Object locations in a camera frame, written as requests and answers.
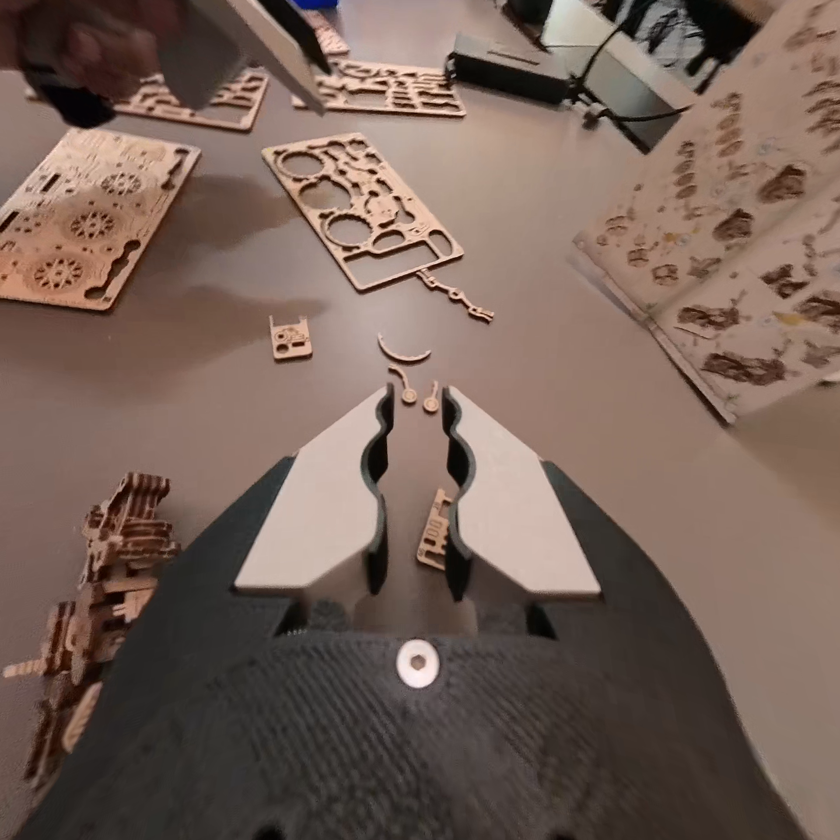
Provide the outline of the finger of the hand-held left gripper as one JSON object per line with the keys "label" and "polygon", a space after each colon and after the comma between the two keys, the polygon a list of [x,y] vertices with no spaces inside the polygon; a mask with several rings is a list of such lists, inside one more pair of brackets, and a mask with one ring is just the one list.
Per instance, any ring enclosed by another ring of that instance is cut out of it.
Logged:
{"label": "finger of the hand-held left gripper", "polygon": [[318,115],[326,111],[318,73],[330,73],[313,28],[293,2],[231,1],[244,26],[237,42]]}
{"label": "finger of the hand-held left gripper", "polygon": [[158,60],[164,81],[186,109],[202,110],[248,64],[248,29],[238,2],[175,1],[175,33]]}

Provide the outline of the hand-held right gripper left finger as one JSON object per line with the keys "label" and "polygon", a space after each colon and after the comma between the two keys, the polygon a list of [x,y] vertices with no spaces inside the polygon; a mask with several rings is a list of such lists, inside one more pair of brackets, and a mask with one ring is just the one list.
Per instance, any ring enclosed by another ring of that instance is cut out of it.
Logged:
{"label": "hand-held right gripper left finger", "polygon": [[234,579],[237,593],[286,597],[349,617],[387,575],[385,499],[394,387],[385,385],[300,448]]}

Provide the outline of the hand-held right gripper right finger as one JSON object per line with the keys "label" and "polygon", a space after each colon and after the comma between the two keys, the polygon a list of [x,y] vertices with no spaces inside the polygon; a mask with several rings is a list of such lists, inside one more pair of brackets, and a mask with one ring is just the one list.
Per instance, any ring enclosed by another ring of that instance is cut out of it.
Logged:
{"label": "hand-held right gripper right finger", "polygon": [[445,579],[455,602],[591,601],[602,595],[546,462],[462,391],[443,391]]}

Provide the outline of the small square wooden piece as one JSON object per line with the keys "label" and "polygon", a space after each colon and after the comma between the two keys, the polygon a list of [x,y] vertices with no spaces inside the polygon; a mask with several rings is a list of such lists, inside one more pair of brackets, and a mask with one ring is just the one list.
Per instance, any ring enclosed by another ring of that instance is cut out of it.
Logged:
{"label": "small square wooden piece", "polygon": [[276,362],[299,361],[312,357],[311,335],[306,317],[299,317],[297,322],[278,324],[269,316],[269,339],[272,356]]}

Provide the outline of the person's left hand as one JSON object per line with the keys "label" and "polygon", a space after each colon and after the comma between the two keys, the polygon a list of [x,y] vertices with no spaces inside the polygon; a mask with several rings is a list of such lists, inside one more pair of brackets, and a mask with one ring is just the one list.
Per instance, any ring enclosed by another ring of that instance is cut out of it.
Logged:
{"label": "person's left hand", "polygon": [[180,34],[183,3],[126,1],[91,5],[114,19],[114,27],[66,25],[56,60],[58,70],[104,98],[131,98],[144,79],[159,72],[159,45]]}

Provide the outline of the wooden puzzle sheet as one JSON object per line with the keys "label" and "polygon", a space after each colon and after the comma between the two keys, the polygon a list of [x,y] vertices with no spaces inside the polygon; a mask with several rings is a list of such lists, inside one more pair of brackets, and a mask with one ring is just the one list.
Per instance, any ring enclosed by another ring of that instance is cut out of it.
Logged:
{"label": "wooden puzzle sheet", "polygon": [[350,53],[349,45],[323,14],[311,9],[303,10],[302,13],[315,32],[325,56],[340,57]]}
{"label": "wooden puzzle sheet", "polygon": [[462,119],[466,108],[443,70],[336,59],[315,76],[328,112]]}
{"label": "wooden puzzle sheet", "polygon": [[182,105],[159,73],[145,79],[130,99],[112,107],[116,114],[127,117],[248,133],[256,122],[269,82],[269,74],[262,68],[248,66],[220,87],[209,104],[195,110]]}

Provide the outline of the slotted wooden piece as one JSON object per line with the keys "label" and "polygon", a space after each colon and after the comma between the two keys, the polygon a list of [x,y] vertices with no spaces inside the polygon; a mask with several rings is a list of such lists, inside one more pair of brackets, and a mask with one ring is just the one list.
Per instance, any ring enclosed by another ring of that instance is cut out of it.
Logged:
{"label": "slotted wooden piece", "polygon": [[452,504],[453,499],[447,491],[444,488],[437,489],[416,550],[416,560],[436,571],[445,571],[449,536],[448,511]]}

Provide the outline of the wooden sheet with gears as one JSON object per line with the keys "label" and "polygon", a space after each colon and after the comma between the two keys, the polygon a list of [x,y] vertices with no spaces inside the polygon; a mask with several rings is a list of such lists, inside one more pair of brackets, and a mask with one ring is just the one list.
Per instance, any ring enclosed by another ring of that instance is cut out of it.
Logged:
{"label": "wooden sheet with gears", "polygon": [[2,205],[1,299],[108,312],[201,151],[69,129]]}

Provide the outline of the curved toothed wooden piece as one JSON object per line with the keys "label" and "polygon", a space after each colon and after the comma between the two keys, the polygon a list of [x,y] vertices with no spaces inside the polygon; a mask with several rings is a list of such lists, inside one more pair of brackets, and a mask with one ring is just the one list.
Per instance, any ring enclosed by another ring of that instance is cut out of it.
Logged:
{"label": "curved toothed wooden piece", "polygon": [[389,348],[386,344],[383,334],[381,332],[377,333],[376,336],[377,344],[379,346],[380,351],[384,354],[384,356],[392,362],[396,362],[399,364],[421,364],[429,359],[432,354],[431,350],[426,350],[421,353],[415,354],[407,354],[407,353],[398,353]]}

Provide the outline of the wooden model assembly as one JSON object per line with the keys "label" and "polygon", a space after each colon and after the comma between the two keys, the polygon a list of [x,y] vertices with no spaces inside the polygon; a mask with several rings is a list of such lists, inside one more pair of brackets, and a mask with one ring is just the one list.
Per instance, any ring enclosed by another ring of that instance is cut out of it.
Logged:
{"label": "wooden model assembly", "polygon": [[173,526],[157,514],[170,489],[166,478],[129,472],[89,510],[76,597],[52,608],[38,657],[3,669],[6,679],[37,677],[43,689],[24,767],[38,794],[78,745],[113,660],[181,551]]}

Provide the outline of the wavy wooden strip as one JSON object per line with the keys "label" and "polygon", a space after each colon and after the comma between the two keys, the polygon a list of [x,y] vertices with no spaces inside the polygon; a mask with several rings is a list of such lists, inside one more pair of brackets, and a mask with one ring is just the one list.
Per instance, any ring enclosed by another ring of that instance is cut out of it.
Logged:
{"label": "wavy wooden strip", "polygon": [[462,289],[439,281],[427,269],[418,269],[415,276],[427,290],[445,295],[449,302],[465,309],[470,318],[486,323],[491,323],[495,318],[493,311],[477,306]]}

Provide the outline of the wooden sheet with round holes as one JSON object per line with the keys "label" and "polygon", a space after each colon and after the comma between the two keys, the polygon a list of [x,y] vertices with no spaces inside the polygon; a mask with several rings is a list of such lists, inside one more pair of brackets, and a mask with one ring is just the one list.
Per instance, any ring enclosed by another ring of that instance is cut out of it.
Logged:
{"label": "wooden sheet with round holes", "polygon": [[361,133],[273,145],[261,157],[359,293],[464,256],[446,226]]}

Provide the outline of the black power adapter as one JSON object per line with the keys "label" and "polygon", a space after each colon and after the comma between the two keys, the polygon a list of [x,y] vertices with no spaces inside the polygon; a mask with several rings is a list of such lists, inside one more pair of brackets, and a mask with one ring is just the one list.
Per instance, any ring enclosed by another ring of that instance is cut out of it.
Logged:
{"label": "black power adapter", "polygon": [[465,83],[516,98],[558,106],[570,94],[571,75],[550,52],[523,51],[463,33],[444,61],[451,83]]}

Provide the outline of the white box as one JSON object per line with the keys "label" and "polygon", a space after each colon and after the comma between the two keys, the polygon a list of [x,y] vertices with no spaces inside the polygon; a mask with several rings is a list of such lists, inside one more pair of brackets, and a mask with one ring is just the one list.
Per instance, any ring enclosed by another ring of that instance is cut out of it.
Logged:
{"label": "white box", "polygon": [[648,154],[696,102],[697,95],[589,2],[555,1],[539,36],[570,72],[562,102],[588,130],[610,126]]}

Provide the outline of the instruction booklet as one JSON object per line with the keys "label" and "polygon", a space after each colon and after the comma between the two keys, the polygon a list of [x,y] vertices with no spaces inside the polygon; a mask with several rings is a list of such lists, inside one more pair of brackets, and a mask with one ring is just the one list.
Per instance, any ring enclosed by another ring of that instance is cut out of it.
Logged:
{"label": "instruction booklet", "polygon": [[784,3],[574,244],[728,424],[837,375],[839,2]]}

